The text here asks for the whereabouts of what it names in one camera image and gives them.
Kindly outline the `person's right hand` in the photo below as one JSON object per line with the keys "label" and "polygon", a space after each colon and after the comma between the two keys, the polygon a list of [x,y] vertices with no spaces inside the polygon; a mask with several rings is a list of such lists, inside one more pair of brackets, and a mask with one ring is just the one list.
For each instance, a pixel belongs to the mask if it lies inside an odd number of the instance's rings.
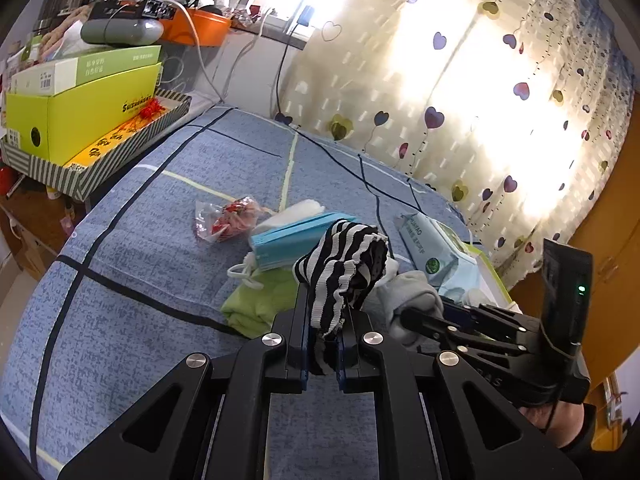
{"label": "person's right hand", "polygon": [[569,445],[578,436],[585,419],[582,404],[562,401],[538,408],[523,406],[518,410],[537,429],[544,430],[547,438],[558,448]]}

